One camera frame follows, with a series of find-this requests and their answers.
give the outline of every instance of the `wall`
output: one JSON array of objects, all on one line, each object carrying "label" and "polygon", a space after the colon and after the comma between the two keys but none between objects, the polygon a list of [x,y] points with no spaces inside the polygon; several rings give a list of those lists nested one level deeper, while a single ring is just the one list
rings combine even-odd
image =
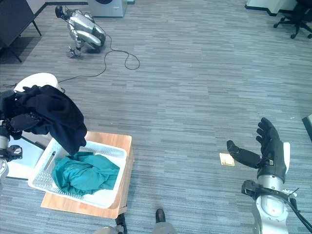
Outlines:
[{"label": "wall", "polygon": [[248,0],[247,6],[268,8],[271,13],[277,13],[279,10],[293,10],[296,0]]},{"label": "wall", "polygon": [[27,0],[30,9],[35,14],[44,4],[45,0]]}]

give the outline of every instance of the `table leg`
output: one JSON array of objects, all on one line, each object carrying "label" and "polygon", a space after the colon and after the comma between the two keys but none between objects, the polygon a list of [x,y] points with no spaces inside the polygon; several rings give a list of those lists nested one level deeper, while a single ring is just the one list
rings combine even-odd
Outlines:
[{"label": "table leg", "polygon": [[123,227],[123,234],[128,234],[126,220],[125,220],[125,214],[120,214],[115,219],[117,225],[121,225]]},{"label": "table leg", "polygon": [[33,20],[33,25],[34,25],[34,27],[37,29],[37,31],[38,31],[38,33],[39,33],[39,35],[41,36],[41,32],[39,31],[39,29],[38,29],[38,27],[37,27],[37,25],[36,25],[36,23],[35,23],[35,21]]},{"label": "table leg", "polygon": [[11,53],[18,59],[19,62],[21,62],[20,58],[18,57],[17,54],[15,54],[15,52],[10,48],[8,47],[9,51],[11,51]]}]

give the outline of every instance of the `yellow paper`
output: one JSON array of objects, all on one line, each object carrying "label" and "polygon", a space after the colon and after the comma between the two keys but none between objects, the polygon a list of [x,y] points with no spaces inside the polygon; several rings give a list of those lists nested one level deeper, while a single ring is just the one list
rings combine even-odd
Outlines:
[{"label": "yellow paper", "polygon": [[234,159],[229,153],[219,153],[221,165],[223,166],[235,166]]}]

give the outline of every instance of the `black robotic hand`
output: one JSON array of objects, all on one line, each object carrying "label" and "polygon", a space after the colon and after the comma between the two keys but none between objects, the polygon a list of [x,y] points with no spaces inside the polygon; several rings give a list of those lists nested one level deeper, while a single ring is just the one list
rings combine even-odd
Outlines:
[{"label": "black robotic hand", "polygon": [[284,161],[284,144],[279,139],[277,130],[266,118],[258,123],[257,133],[260,136],[256,140],[261,144],[262,158],[258,154],[237,147],[233,141],[227,141],[230,155],[238,162],[257,168],[257,177],[262,175],[273,175],[285,182],[286,165]]},{"label": "black robotic hand", "polygon": [[284,143],[279,139],[277,130],[266,118],[258,123],[257,133],[260,136],[256,140],[261,144],[261,167],[258,169],[257,177],[262,175],[273,175],[285,182],[286,165],[284,160]]}]

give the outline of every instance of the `washing machine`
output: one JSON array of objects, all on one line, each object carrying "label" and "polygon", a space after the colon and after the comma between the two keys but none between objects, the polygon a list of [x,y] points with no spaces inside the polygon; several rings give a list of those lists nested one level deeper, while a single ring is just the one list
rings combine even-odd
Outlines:
[{"label": "washing machine", "polygon": [[127,0],[88,0],[92,16],[123,17],[125,15]]}]

